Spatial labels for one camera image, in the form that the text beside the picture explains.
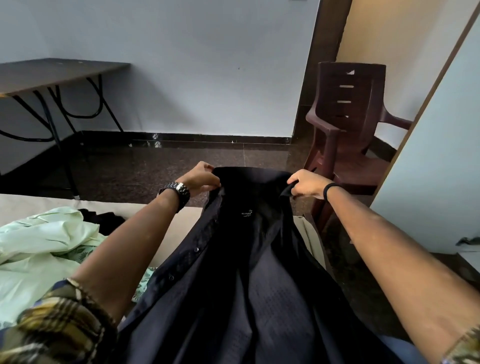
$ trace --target wooden edge trim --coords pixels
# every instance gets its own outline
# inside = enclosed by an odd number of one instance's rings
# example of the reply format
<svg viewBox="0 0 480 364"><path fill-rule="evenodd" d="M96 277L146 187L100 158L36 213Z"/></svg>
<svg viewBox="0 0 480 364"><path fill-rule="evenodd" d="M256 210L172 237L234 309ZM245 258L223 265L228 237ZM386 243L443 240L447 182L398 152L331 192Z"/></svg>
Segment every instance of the wooden edge trim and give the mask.
<svg viewBox="0 0 480 364"><path fill-rule="evenodd" d="M322 238L320 237L320 233L318 232L317 226L315 225L315 221L313 220L313 216L310 212L306 212L303 214L303 217L312 224L313 228L315 229L317 235L318 235L318 240L320 241L320 246L322 247L322 251L324 253L324 260L325 260L325 270L327 271L328 274L335 280L335 276L333 274L333 269L332 265L330 264L330 261L328 260L328 255L324 247L324 243L322 242Z"/></svg>
<svg viewBox="0 0 480 364"><path fill-rule="evenodd" d="M393 164L396 162L396 160L398 158L398 155L401 153L403 147L407 143L408 138L410 138L410 135L412 134L413 129L415 129L415 126L417 125L418 121L420 120L421 116L423 115L423 112L427 108L430 100L432 99L433 94L437 90L438 85L443 80L445 74L447 73L448 69L450 68L450 65L452 64L452 62L453 62L455 56L457 55L460 47L462 47L462 44L465 41L465 38L467 38L467 35L469 34L470 30L472 29L473 24L477 20L477 18L479 16L479 13L480 13L480 2L477 4L477 7L473 11L473 14L470 17L470 19L468 20L467 25L465 26L465 29L463 30L462 34L460 34L460 37L458 38L458 41L456 42L455 46L453 47L452 52L448 56L447 61L445 62L445 65L443 66L442 70L438 74L437 79L435 80L432 88L430 89L430 92L427 95L427 98L425 99L422 106L420 107L420 110L417 113L417 116L415 116L415 120L413 121L412 126L410 126L410 129L407 131L407 134L403 138L402 143L400 143L400 146L398 147L398 150L396 151L392 161L390 162L390 165L388 166L387 170L385 171L384 176L380 180L380 183L378 184L377 189L375 190L375 193L373 194L373 199L375 199L375 197L377 196L378 191L380 190L383 183L385 182L385 179L387 178L388 174L392 170Z"/></svg>

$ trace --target pale green garment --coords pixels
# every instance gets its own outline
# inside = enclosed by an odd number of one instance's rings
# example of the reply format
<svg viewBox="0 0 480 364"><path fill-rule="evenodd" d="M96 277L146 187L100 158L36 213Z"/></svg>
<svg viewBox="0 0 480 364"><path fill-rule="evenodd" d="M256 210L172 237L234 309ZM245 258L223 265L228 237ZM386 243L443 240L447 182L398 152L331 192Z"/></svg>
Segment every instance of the pale green garment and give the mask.
<svg viewBox="0 0 480 364"><path fill-rule="evenodd" d="M105 239L98 229L71 207L0 228L0 328L15 322L55 282L72 275L79 263L55 255L79 245L98 246Z"/></svg>

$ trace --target black cloth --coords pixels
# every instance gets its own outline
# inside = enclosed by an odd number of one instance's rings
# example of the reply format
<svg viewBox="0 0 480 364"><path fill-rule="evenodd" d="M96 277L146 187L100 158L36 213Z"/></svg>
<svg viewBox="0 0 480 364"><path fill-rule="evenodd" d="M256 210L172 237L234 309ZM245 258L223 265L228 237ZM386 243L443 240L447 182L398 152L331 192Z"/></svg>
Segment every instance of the black cloth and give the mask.
<svg viewBox="0 0 480 364"><path fill-rule="evenodd" d="M200 219L120 325L112 363L399 363L293 223L290 173L216 168Z"/></svg>
<svg viewBox="0 0 480 364"><path fill-rule="evenodd" d="M125 222L122 216L117 216L113 212L97 215L95 211L86 208L81 208L79 211L82 213L84 221L100 225L99 233L105 236L113 233L118 226Z"/></svg>

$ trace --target black metal watch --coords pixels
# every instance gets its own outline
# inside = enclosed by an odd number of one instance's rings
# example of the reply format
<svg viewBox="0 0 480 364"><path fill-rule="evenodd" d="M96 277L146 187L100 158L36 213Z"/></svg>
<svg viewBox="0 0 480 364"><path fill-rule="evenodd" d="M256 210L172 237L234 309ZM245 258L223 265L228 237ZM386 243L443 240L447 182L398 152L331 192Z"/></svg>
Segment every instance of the black metal watch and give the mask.
<svg viewBox="0 0 480 364"><path fill-rule="evenodd" d="M157 196L161 194L163 191L168 189L175 190L179 196L179 199L180 199L179 209L177 211L179 212L185 207L187 202L190 200L190 191L188 190L187 186L185 186L181 182L170 182L158 190Z"/></svg>

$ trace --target person's left hand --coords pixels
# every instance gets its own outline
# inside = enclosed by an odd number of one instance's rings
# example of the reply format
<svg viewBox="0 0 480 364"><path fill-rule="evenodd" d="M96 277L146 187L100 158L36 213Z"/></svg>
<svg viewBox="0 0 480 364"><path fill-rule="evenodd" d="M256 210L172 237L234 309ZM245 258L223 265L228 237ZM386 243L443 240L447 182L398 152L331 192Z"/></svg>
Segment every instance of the person's left hand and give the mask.
<svg viewBox="0 0 480 364"><path fill-rule="evenodd" d="M175 182L183 183L190 191L190 197L195 197L202 192L220 187L220 179L212 173L213 168L206 162L198 162L192 170L185 173Z"/></svg>

